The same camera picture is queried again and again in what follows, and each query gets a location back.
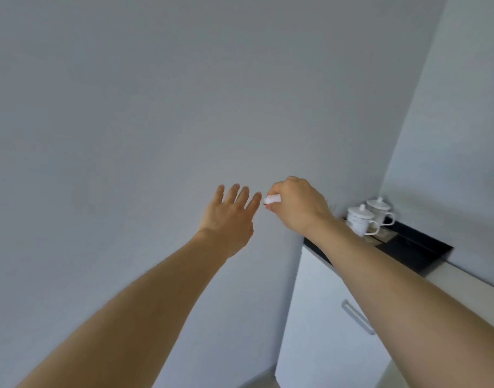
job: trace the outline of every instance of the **white cabinet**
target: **white cabinet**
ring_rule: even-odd
[[[341,278],[303,246],[276,367],[281,388],[374,388],[390,359]]]

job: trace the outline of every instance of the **cup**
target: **cup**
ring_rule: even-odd
[[[346,224],[358,236],[375,235],[380,231],[380,225],[373,220],[374,214],[365,208],[365,204],[360,204],[359,207],[350,207],[347,212]],[[367,232],[370,223],[374,223],[376,226],[376,231],[373,233]]]
[[[391,206],[381,197],[376,200],[367,200],[367,208],[374,214],[373,220],[380,226],[391,226],[396,221],[394,214],[389,212]],[[392,219],[391,223],[384,223],[387,216]]]

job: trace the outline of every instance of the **mug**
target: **mug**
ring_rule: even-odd
[[[367,208],[374,214],[373,220],[380,226],[391,226],[396,221],[394,214],[389,212],[391,206],[384,202],[383,198],[379,197],[377,200],[367,200]],[[384,223],[387,216],[392,219],[391,223]]]
[[[355,234],[360,237],[378,234],[380,225],[373,220],[374,214],[365,208],[365,204],[360,204],[360,207],[350,207],[347,211],[346,224]],[[367,232],[370,223],[374,223],[376,226],[376,231],[373,233]]]

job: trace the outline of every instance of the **right hand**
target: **right hand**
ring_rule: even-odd
[[[316,226],[335,219],[324,196],[303,178],[290,176],[276,182],[267,195],[277,193],[281,195],[281,202],[265,207],[275,213],[287,228],[307,238]]]

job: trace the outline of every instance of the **cabinet handle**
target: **cabinet handle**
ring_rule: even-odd
[[[374,335],[376,332],[371,326],[371,323],[369,323],[369,320],[367,320],[362,313],[360,313],[356,308],[349,303],[348,300],[343,300],[342,301],[342,309],[346,311],[346,313],[357,322],[359,326],[364,328],[364,330],[369,334],[369,335]]]

